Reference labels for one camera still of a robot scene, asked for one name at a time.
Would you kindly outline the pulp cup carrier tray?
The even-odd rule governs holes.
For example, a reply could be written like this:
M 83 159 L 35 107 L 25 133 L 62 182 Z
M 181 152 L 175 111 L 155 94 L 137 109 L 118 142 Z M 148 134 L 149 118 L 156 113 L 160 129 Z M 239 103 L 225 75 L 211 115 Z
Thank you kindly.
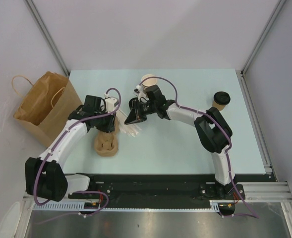
M 94 140 L 94 149 L 102 157 L 113 157 L 118 152 L 117 134 L 99 131 Z

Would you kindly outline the brown paper bag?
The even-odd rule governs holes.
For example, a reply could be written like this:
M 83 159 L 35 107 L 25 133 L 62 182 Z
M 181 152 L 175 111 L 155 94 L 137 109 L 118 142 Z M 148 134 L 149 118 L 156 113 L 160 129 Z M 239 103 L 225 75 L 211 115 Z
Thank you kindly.
M 71 81 L 46 72 L 32 84 L 13 118 L 43 146 L 49 147 L 63 130 L 68 116 L 82 102 Z

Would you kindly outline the black plastic cup lid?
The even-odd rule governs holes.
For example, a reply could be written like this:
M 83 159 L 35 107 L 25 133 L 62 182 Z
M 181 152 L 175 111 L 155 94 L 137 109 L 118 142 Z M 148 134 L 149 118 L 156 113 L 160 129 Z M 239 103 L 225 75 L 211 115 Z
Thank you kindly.
M 218 105 L 226 106 L 230 103 L 231 97 L 227 92 L 219 91 L 214 94 L 213 100 Z

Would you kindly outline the brown paper coffee cup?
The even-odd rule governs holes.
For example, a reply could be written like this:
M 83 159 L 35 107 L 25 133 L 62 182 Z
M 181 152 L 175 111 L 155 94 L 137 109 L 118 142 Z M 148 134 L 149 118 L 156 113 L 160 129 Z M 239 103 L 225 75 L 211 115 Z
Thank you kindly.
M 219 111 L 222 111 L 226 107 L 226 105 L 219 104 L 214 100 L 212 103 L 212 107 L 217 108 Z

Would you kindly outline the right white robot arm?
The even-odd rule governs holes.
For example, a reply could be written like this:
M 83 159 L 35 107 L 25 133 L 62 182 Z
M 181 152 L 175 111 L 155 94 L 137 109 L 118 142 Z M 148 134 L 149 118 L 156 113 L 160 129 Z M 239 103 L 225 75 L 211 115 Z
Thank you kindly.
M 200 112 L 179 106 L 175 100 L 167 100 L 157 85 L 146 90 L 146 97 L 144 100 L 142 96 L 138 96 L 129 101 L 130 113 L 124 124 L 144 122 L 148 115 L 156 113 L 161 119 L 180 121 L 195 127 L 202 146 L 212 156 L 216 194 L 221 199 L 229 198 L 235 192 L 236 185 L 229 158 L 233 132 L 220 111 L 211 107 Z

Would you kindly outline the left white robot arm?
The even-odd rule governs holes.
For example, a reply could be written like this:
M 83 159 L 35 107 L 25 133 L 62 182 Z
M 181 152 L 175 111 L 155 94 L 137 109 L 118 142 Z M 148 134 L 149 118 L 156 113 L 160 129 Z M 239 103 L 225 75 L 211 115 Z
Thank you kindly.
M 35 199 L 61 201 L 66 195 L 80 192 L 91 198 L 97 187 L 84 174 L 65 175 L 64 165 L 75 145 L 90 129 L 102 132 L 115 130 L 116 111 L 120 99 L 106 95 L 104 98 L 87 95 L 84 104 L 70 113 L 65 127 L 53 143 L 37 158 L 25 163 L 26 193 Z

